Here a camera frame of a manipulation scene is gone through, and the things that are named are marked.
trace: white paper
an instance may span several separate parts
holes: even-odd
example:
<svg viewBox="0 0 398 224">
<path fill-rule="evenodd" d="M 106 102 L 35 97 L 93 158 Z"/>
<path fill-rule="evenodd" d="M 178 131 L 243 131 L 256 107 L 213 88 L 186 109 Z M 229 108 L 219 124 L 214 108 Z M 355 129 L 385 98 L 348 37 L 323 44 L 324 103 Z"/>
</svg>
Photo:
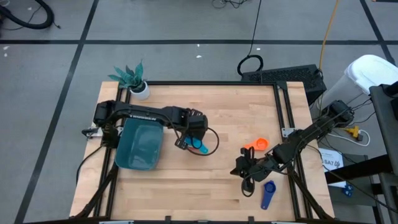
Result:
<svg viewBox="0 0 398 224">
<path fill-rule="evenodd" d="M 344 166 L 343 156 L 340 153 L 334 150 L 322 149 L 322 148 L 319 148 L 319 151 L 322 154 L 323 165 L 329 170 L 334 170 Z M 334 184 L 329 184 L 329 186 L 345 188 L 346 184 L 347 183 L 345 181 L 342 181 Z"/>
</svg>

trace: potted plant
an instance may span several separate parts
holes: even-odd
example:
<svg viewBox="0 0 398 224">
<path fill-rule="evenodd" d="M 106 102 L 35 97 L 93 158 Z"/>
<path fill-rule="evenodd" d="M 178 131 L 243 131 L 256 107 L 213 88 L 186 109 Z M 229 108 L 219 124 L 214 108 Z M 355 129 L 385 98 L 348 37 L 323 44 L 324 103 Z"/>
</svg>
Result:
<svg viewBox="0 0 398 224">
<path fill-rule="evenodd" d="M 119 88 L 127 88 L 138 100 L 144 100 L 148 98 L 150 91 L 147 82 L 142 80 L 142 74 L 144 73 L 142 61 L 139 65 L 137 65 L 135 72 L 133 72 L 127 65 L 125 72 L 115 66 L 114 70 L 120 75 L 120 77 L 117 75 L 108 75 L 108 77 L 118 81 Z"/>
</svg>

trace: wooden table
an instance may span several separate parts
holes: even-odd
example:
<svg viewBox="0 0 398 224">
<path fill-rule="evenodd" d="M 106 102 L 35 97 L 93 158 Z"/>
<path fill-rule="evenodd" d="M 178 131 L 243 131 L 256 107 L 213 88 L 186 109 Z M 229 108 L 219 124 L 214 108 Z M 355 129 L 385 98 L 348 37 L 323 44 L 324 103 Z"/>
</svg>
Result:
<svg viewBox="0 0 398 224">
<path fill-rule="evenodd" d="M 288 83 L 290 104 L 296 128 L 312 123 L 302 83 Z M 164 143 L 156 170 L 120 169 L 113 203 L 114 220 L 294 220 L 288 178 L 276 172 L 261 183 L 250 198 L 241 193 L 241 181 L 229 172 L 235 167 L 240 148 L 263 137 L 270 148 L 281 142 L 275 98 L 271 86 L 150 86 L 146 101 L 132 98 L 132 104 L 161 108 L 195 108 L 208 117 L 209 127 L 220 136 L 220 147 L 209 157 L 200 157 L 174 146 L 175 135 L 165 129 Z M 103 82 L 98 102 L 114 100 L 117 83 Z M 284 107 L 282 92 L 281 104 Z M 215 135 L 207 132 L 204 144 L 209 150 L 216 144 Z M 85 156 L 95 150 L 100 139 L 88 142 Z M 104 152 L 86 161 L 80 172 L 70 215 L 76 215 L 89 201 L 100 181 Z M 262 157 L 264 152 L 257 152 Z M 303 168 L 309 191 L 325 211 L 334 216 L 322 162 L 318 152 L 308 147 L 302 152 Z M 260 208 L 262 185 L 273 180 L 276 193 L 268 210 Z M 302 194 L 297 188 L 301 216 L 305 216 Z M 103 197 L 104 214 L 108 191 Z"/>
</svg>

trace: blue object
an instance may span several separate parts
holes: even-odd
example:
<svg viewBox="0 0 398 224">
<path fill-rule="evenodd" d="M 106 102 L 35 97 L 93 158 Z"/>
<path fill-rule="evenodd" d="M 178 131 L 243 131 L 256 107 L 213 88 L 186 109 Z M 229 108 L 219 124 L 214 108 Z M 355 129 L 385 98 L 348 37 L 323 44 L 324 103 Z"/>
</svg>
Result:
<svg viewBox="0 0 398 224">
<path fill-rule="evenodd" d="M 268 209 L 269 204 L 271 203 L 272 196 L 276 191 L 276 186 L 274 181 L 270 180 L 266 184 L 264 184 L 264 196 L 261 202 L 261 208 L 264 210 Z"/>
<path fill-rule="evenodd" d="M 116 151 L 116 164 L 135 170 L 154 169 L 163 141 L 163 126 L 156 121 L 129 118 Z"/>
<path fill-rule="evenodd" d="M 192 138 L 193 142 L 191 141 L 190 137 L 186 137 L 185 138 L 185 142 L 188 145 L 194 146 L 194 148 L 199 148 L 199 151 L 203 154 L 206 154 L 209 150 L 208 148 L 202 143 L 201 140 L 197 139 L 197 138 Z"/>
<path fill-rule="evenodd" d="M 351 184 L 347 184 L 345 188 L 343 188 L 342 193 L 347 197 L 352 197 L 354 193 L 354 187 Z"/>
</svg>

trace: green plant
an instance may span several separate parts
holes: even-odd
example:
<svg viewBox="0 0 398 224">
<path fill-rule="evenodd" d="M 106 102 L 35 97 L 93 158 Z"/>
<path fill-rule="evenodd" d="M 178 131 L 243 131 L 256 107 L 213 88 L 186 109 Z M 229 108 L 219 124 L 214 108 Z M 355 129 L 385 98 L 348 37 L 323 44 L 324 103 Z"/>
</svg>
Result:
<svg viewBox="0 0 398 224">
<path fill-rule="evenodd" d="M 117 75 L 108 75 L 111 79 L 119 82 L 119 88 L 132 88 L 140 89 L 144 82 L 142 81 L 142 74 L 144 73 L 144 67 L 142 66 L 142 60 L 139 65 L 136 66 L 136 71 L 133 72 L 127 65 L 126 71 L 122 71 L 120 68 L 114 66 L 114 70 Z"/>
</svg>

